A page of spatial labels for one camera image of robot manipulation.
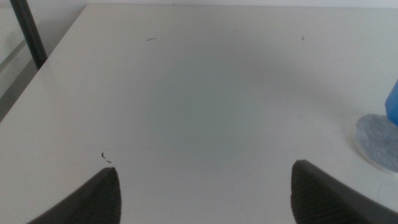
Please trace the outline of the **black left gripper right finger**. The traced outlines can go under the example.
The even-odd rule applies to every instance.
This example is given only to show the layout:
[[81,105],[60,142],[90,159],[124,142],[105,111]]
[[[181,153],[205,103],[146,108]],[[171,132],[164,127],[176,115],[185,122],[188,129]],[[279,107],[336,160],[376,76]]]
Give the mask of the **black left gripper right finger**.
[[306,160],[292,166],[290,206],[296,223],[397,223],[397,212],[365,197]]

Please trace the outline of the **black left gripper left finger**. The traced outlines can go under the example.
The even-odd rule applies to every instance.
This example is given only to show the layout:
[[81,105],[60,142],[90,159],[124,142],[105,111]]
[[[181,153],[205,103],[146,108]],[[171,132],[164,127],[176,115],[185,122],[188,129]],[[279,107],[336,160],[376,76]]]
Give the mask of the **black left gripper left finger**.
[[115,168],[99,171],[80,188],[31,223],[74,224],[121,222],[121,189]]

